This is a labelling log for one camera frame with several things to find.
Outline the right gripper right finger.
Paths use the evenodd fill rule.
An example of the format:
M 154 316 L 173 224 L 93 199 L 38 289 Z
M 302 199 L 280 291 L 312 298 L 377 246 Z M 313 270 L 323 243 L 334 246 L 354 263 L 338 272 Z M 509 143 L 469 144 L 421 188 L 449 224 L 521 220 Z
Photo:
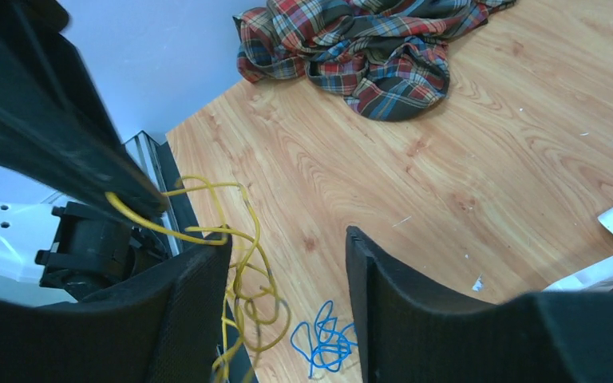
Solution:
M 365 382 L 613 382 L 613 293 L 532 292 L 492 304 L 346 230 Z

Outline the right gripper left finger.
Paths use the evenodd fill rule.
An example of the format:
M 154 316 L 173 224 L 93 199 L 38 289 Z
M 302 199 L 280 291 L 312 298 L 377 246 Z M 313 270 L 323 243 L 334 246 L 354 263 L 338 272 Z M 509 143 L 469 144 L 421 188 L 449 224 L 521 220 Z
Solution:
M 207 382 L 231 245 L 195 245 L 80 302 L 0 300 L 0 382 Z

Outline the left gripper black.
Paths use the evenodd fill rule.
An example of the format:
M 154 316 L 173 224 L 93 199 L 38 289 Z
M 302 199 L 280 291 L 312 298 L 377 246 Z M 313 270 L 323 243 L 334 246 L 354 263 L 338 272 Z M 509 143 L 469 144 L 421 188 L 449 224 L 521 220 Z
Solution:
M 113 193 L 145 219 L 167 199 L 125 150 L 56 1 L 0 1 L 0 166 L 119 219 Z M 99 291 L 172 257 L 164 236 L 83 203 L 53 207 L 53 246 L 39 250 L 40 287 Z

